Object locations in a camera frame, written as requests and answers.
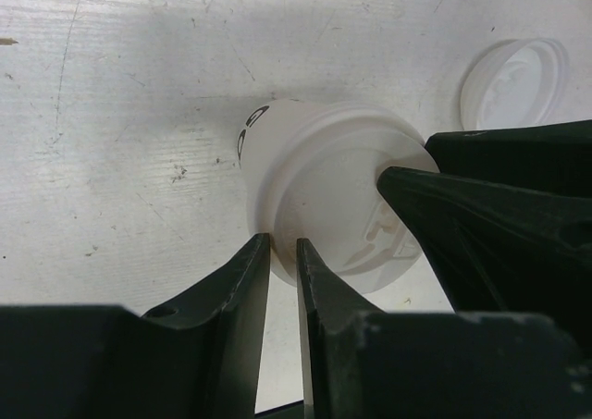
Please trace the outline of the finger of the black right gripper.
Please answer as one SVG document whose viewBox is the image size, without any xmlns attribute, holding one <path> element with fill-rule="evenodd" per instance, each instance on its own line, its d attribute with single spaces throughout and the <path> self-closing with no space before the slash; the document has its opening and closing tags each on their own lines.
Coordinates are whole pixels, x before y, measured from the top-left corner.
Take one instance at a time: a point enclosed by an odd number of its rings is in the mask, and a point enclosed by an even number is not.
<svg viewBox="0 0 592 419">
<path fill-rule="evenodd" d="M 590 314 L 590 199 L 402 167 L 377 187 L 455 310 Z"/>
<path fill-rule="evenodd" d="M 591 122 L 442 132 L 426 150 L 442 173 L 567 197 L 591 195 Z"/>
</svg>

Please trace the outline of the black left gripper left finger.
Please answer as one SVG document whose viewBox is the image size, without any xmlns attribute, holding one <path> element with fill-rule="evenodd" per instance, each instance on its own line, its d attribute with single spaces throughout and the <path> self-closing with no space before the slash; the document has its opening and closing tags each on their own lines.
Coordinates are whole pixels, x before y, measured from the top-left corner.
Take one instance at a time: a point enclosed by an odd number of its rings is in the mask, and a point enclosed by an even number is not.
<svg viewBox="0 0 592 419">
<path fill-rule="evenodd" d="M 251 418 L 270 239 L 137 315 L 117 305 L 1 310 L 5 418 Z"/>
</svg>

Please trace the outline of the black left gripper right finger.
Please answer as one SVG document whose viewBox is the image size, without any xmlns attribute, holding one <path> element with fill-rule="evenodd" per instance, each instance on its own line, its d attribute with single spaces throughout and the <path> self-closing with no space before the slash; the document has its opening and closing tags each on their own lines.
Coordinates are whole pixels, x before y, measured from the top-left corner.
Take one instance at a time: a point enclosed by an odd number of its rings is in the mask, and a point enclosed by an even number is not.
<svg viewBox="0 0 592 419">
<path fill-rule="evenodd" d="M 306 417 L 590 416 L 590 362 L 546 316 L 387 313 L 296 251 Z"/>
</svg>

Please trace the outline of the white paper cup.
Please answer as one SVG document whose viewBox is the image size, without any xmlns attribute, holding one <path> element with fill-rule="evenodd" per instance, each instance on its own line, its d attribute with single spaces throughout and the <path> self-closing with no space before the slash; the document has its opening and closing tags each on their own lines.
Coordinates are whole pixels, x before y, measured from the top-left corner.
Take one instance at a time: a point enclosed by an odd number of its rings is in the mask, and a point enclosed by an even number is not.
<svg viewBox="0 0 592 419">
<path fill-rule="evenodd" d="M 247 118 L 237 152 L 247 193 L 254 199 L 277 161 L 298 143 L 329 105 L 280 99 L 260 106 Z"/>
</svg>

